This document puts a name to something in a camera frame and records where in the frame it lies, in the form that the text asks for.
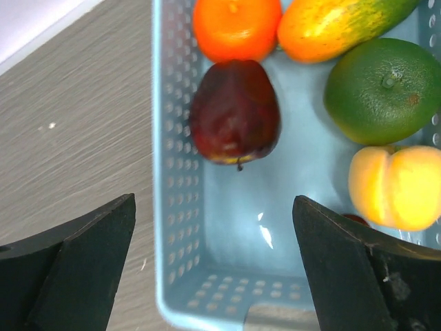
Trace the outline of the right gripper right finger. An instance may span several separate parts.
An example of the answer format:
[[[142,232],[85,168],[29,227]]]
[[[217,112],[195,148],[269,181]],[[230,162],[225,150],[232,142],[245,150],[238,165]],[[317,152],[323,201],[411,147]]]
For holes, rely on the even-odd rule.
[[[321,330],[439,330],[440,251],[306,196],[292,217]]]

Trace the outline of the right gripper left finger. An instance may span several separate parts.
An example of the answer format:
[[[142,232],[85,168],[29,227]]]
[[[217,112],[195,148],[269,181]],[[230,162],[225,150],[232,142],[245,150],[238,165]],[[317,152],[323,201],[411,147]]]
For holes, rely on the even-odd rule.
[[[106,330],[136,223],[134,194],[1,246],[2,330]]]

